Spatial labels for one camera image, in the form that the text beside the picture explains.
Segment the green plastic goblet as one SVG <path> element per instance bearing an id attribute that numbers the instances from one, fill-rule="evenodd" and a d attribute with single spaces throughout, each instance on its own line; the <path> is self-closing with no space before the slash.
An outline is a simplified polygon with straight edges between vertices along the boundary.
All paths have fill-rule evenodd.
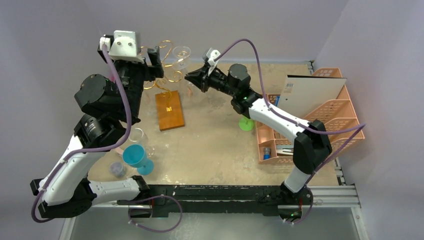
<path id="1" fill-rule="evenodd" d="M 255 127 L 255 122 L 254 120 L 247 118 L 245 116 L 243 116 L 239 122 L 238 122 L 238 126 L 241 130 L 245 131 L 245 132 L 249 132 L 251 130 L 254 129 Z"/>

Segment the blue plastic goblet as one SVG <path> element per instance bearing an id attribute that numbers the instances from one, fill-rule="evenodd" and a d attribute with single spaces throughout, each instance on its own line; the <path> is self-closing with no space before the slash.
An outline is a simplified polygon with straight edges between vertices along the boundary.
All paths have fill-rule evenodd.
<path id="1" fill-rule="evenodd" d="M 139 144 L 128 146 L 122 153 L 122 159 L 142 176 L 147 176 L 154 170 L 153 161 L 148 158 L 145 149 Z"/>

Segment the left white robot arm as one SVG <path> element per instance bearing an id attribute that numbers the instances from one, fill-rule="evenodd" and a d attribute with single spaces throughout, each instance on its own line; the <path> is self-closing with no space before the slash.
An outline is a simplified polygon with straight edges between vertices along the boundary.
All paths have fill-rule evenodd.
<path id="1" fill-rule="evenodd" d="M 149 186 L 141 176 L 96 182 L 88 180 L 88 172 L 107 152 L 121 146 L 132 125 L 140 122 L 144 83 L 164 76 L 160 48 L 147 50 L 150 63 L 113 60 L 103 48 L 98 51 L 114 77 L 91 74 L 74 95 L 83 116 L 68 147 L 46 177 L 30 183 L 36 197 L 31 217 L 37 223 L 73 218 L 106 202 L 134 201 L 142 205 L 149 199 Z"/>

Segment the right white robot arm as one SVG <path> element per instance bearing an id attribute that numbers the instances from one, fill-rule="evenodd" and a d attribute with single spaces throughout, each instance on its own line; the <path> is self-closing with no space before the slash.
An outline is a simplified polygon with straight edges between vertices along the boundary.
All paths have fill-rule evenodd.
<path id="1" fill-rule="evenodd" d="M 238 114 L 272 128 L 293 144 L 294 167 L 282 183 L 280 196 L 288 204 L 298 200 L 300 190 L 333 151 L 329 137 L 324 134 L 325 125 L 272 108 L 265 94 L 251 88 L 251 76 L 242 64 L 231 65 L 228 73 L 205 64 L 184 78 L 204 93 L 212 88 L 231 96 L 230 103 Z"/>

